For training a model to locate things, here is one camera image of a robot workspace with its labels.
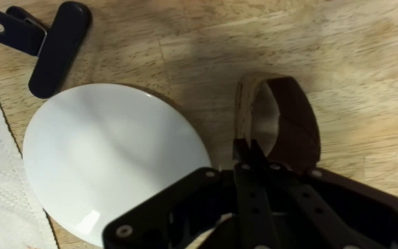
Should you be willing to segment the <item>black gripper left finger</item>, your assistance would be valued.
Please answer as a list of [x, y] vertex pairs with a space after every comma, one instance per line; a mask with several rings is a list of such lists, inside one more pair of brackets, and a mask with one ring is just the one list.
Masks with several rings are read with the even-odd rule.
[[234, 143], [231, 170], [201, 168], [111, 222], [104, 249], [275, 249], [280, 240], [267, 184], [280, 163], [256, 141]]

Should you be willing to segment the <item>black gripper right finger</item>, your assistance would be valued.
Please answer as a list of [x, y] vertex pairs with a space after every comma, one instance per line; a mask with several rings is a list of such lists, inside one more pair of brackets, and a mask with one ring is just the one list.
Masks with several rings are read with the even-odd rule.
[[318, 166], [321, 146], [252, 144], [271, 208], [302, 249], [398, 249], [398, 197]]

